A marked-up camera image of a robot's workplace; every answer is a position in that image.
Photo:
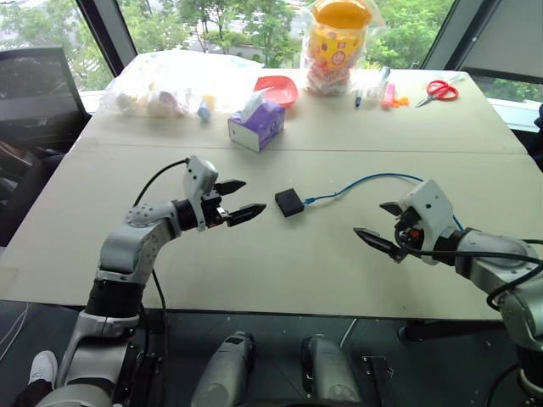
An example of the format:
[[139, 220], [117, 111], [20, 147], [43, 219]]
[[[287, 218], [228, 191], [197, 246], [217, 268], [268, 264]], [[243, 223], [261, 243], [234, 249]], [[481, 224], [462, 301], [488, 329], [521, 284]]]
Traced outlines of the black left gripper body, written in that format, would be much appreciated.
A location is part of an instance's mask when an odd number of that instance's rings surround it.
[[222, 197], [215, 191], [203, 195], [201, 198], [201, 209], [204, 214], [204, 223], [207, 228], [213, 228], [223, 223], [227, 223], [231, 216], [221, 206]]

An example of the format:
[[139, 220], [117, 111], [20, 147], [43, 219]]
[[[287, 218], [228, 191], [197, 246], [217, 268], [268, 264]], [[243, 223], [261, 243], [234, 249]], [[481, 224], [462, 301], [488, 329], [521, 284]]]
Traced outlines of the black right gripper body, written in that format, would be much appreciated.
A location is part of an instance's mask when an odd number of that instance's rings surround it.
[[398, 244], [398, 253], [395, 261], [401, 262], [408, 255], [419, 257], [422, 250], [424, 231], [417, 226], [421, 220], [419, 214], [413, 207], [403, 212], [395, 224], [395, 242]]

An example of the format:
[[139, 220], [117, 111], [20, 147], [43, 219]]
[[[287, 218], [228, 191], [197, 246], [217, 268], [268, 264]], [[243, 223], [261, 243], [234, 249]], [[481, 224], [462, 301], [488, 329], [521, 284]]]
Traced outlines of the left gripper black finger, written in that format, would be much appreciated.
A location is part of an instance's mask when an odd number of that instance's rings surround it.
[[239, 190], [240, 188], [246, 185], [245, 181], [240, 181], [236, 179], [226, 180], [222, 182], [217, 182], [214, 185], [214, 190], [220, 196], [226, 196], [232, 194]]
[[265, 208], [266, 205], [264, 203], [252, 203], [245, 205], [236, 211], [229, 212], [226, 217], [227, 226], [234, 227], [252, 220], [261, 214]]

